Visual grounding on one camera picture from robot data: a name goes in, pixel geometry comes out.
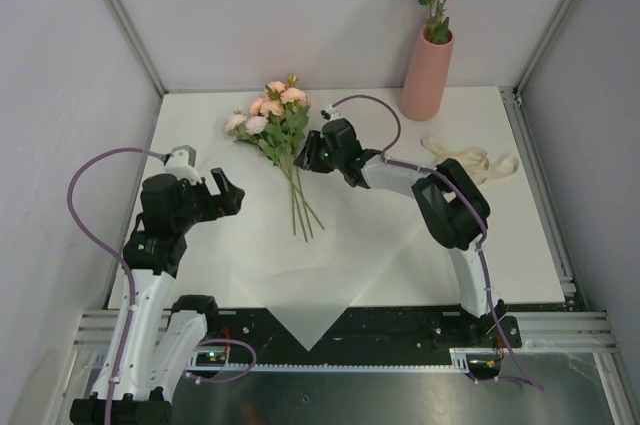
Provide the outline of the pink flower bouquet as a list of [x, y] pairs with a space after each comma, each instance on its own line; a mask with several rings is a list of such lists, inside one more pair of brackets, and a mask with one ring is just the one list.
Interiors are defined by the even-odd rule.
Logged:
[[224, 131], [234, 141], [257, 149], [285, 176], [292, 210], [292, 233], [309, 241], [314, 228], [323, 224], [306, 199], [301, 174], [294, 164], [302, 150], [309, 123], [311, 102], [298, 87], [299, 78], [291, 73], [285, 81], [272, 81], [244, 112], [236, 110], [228, 118]]

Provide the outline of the white wrapping paper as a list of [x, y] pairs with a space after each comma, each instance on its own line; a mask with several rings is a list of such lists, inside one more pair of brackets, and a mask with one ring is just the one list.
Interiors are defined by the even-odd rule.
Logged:
[[213, 296], [222, 307], [268, 309], [305, 347], [350, 306], [445, 305], [458, 298], [447, 252], [428, 233], [416, 203], [381, 190], [353, 189], [336, 174], [304, 173], [316, 212], [311, 238], [292, 228], [280, 170], [223, 135], [156, 140], [181, 144], [207, 174], [221, 168], [245, 193], [239, 214], [196, 225], [186, 237], [175, 296]]

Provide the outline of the cream printed ribbon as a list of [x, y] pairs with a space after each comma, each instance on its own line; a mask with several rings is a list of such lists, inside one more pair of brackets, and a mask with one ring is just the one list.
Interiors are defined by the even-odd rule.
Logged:
[[482, 147], [453, 151], [434, 135], [423, 137], [420, 143], [433, 155], [435, 164], [441, 164], [447, 159], [459, 162], [477, 186], [504, 181], [520, 169], [520, 160], [514, 155], [505, 155], [491, 161], [488, 152]]

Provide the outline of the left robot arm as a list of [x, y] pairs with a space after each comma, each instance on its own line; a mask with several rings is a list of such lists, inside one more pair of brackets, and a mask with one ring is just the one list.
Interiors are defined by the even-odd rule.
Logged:
[[183, 295], [173, 305], [169, 327], [159, 331], [174, 289], [187, 233], [198, 223], [239, 213], [245, 196], [224, 171], [214, 168], [219, 192], [204, 179], [191, 182], [171, 173], [142, 184], [142, 210], [123, 250], [129, 269], [121, 308], [102, 370], [89, 397], [73, 401], [74, 424], [168, 424], [172, 398], [198, 344], [221, 332], [216, 301]]

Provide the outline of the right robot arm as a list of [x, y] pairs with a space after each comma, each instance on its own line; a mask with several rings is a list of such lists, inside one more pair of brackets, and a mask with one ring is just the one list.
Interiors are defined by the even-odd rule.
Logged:
[[390, 157], [361, 146], [344, 119], [311, 131], [295, 164], [316, 173], [339, 171], [352, 187], [395, 192], [415, 200], [433, 239], [449, 251], [458, 280], [463, 338], [484, 346], [497, 334], [504, 302], [493, 291], [484, 243], [490, 206], [462, 165], [447, 159], [435, 167]]

